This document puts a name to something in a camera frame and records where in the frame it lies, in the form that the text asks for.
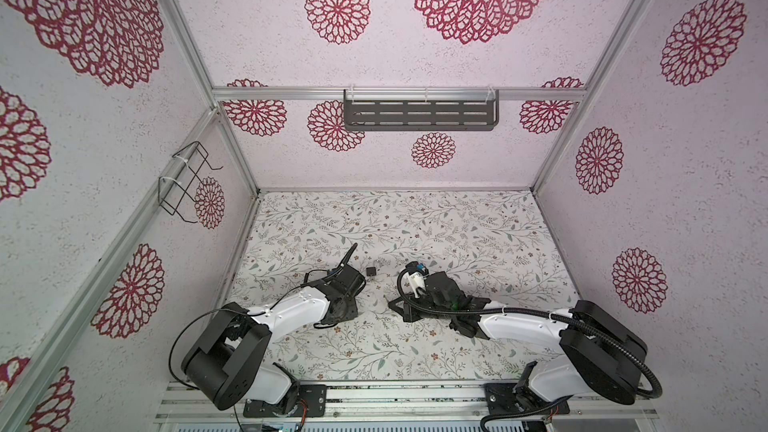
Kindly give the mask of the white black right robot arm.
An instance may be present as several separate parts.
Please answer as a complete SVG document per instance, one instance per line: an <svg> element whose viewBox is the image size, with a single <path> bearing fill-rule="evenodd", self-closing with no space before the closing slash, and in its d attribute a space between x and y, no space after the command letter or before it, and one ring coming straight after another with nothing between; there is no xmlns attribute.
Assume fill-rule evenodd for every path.
<svg viewBox="0 0 768 432"><path fill-rule="evenodd" d="M526 400L553 404L583 392L622 405L657 398L658 378L646 365L645 342L597 304L541 311L503 305L463 292L444 272L411 262L397 276L398 296L390 307L404 321L440 318L463 337L513 340L558 350L545 364L529 363L517 384Z"/></svg>

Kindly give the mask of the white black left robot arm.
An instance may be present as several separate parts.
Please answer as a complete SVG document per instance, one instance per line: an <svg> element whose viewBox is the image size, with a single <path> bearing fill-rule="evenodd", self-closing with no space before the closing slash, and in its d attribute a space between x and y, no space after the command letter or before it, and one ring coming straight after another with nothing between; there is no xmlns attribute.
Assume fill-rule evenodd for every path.
<svg viewBox="0 0 768 432"><path fill-rule="evenodd" d="M300 380L285 367L264 362L268 347L309 325L333 328L355 319L365 285L357 269L340 265L272 304L246 308L230 302L212 310L181 360L181 372L219 410L250 400L286 416L301 406Z"/></svg>

